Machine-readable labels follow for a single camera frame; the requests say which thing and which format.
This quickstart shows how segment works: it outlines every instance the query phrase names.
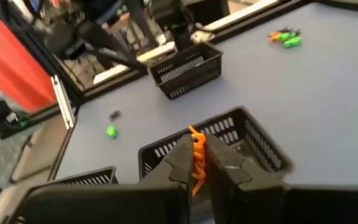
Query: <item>red cloth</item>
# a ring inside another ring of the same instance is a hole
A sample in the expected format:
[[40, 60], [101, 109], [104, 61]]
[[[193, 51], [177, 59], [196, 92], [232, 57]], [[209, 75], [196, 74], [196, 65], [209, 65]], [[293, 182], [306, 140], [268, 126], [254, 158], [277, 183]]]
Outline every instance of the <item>red cloth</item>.
[[50, 77], [0, 21], [0, 90], [30, 112], [55, 101]]

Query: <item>green and orange toy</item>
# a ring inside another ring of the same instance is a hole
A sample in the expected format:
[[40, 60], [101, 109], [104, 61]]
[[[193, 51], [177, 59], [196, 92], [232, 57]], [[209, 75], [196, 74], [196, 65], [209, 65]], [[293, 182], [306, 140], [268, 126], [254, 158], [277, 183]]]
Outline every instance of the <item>green and orange toy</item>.
[[302, 43], [302, 37], [300, 37], [300, 34], [301, 29], [294, 30], [286, 27], [269, 34], [268, 40], [271, 42], [281, 42], [283, 43], [284, 48], [290, 48]]

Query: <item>red panel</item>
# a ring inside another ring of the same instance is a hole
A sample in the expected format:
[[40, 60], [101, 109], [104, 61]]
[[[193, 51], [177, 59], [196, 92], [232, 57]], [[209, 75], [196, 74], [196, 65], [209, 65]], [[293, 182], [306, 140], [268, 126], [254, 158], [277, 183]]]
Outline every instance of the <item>red panel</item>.
[[48, 74], [1, 21], [0, 90], [30, 112], [55, 101]]

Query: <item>wire basket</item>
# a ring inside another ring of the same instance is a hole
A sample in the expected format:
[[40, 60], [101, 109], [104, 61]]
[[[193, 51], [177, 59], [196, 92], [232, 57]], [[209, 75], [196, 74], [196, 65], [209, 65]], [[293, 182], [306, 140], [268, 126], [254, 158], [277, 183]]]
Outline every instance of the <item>wire basket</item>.
[[150, 67], [149, 73], [157, 86], [173, 100], [220, 76], [222, 54], [204, 42]]
[[[234, 108], [193, 127], [200, 133], [215, 135], [267, 172], [282, 175], [291, 168], [289, 158], [243, 107]], [[149, 174], [184, 134], [190, 134], [190, 131], [182, 130], [141, 148], [138, 155], [140, 178]]]
[[12, 215], [12, 217], [6, 217], [3, 221], [3, 224], [25, 224], [25, 216], [21, 214], [21, 205], [24, 204], [28, 195], [30, 195], [33, 191], [45, 187], [48, 185], [57, 185], [57, 184], [67, 184], [67, 185], [101, 185], [101, 184], [118, 184], [118, 181], [115, 176], [116, 168], [114, 166], [106, 167], [99, 170], [94, 170], [91, 172], [87, 172], [84, 174], [73, 175], [64, 179], [54, 180], [51, 182], [47, 182], [46, 184], [39, 185], [31, 188], [24, 198], [22, 202], [17, 206], [16, 211]]

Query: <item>blue tabletop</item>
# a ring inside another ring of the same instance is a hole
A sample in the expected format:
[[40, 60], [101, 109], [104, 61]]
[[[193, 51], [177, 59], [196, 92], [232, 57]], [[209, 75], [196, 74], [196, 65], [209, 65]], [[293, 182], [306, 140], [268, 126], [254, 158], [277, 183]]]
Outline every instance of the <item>blue tabletop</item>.
[[[285, 26], [303, 29], [302, 45], [268, 42]], [[245, 106], [293, 161], [285, 181], [358, 184], [358, 12], [309, 4], [218, 48], [222, 76], [176, 100], [145, 77], [83, 105], [57, 178], [116, 166], [120, 183], [137, 182], [142, 146]]]

